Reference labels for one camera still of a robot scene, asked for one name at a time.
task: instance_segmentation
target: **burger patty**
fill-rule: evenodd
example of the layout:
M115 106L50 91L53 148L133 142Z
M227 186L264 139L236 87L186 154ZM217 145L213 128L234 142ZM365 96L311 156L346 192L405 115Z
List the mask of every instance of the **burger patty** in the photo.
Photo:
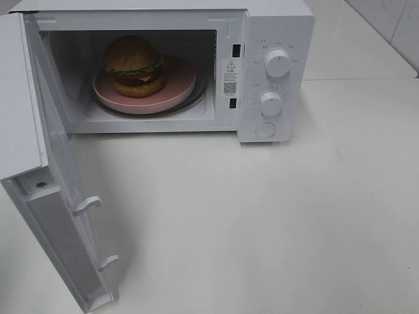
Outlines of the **burger patty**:
M141 79L117 78L117 77L114 77L114 78L117 82L119 82L123 85L126 85L126 86L141 86L141 85L147 85L147 84L150 84L150 83L156 81L162 73L163 72L161 70L156 71L152 75L152 77L147 81L144 81L144 80L141 80Z

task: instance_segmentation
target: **microwave control panel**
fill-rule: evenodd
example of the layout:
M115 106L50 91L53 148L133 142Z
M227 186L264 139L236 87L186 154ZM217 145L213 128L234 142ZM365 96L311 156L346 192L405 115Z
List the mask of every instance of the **microwave control panel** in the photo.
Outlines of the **microwave control panel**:
M249 18L241 142L287 141L299 103L313 16Z

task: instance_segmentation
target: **warning label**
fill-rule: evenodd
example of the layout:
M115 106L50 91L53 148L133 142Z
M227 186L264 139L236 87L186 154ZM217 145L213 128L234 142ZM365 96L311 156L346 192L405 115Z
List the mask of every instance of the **warning label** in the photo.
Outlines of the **warning label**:
M240 59L223 59L223 93L224 96L234 97L238 93L242 61Z

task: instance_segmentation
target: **power knob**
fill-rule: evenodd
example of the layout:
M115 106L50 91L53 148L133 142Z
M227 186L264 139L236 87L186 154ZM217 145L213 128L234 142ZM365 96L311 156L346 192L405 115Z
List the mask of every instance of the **power knob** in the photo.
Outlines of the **power knob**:
M271 77L282 77L291 68L291 56L280 48L271 50L264 57L264 68Z
M281 95L276 92L265 92L259 100L259 105L263 115L276 116L282 111L283 100Z

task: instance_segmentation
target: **qr code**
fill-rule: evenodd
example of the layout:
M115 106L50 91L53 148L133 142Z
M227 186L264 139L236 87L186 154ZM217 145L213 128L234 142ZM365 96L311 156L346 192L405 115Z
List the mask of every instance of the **qr code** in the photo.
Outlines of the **qr code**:
M237 82L224 83L224 94L235 94Z

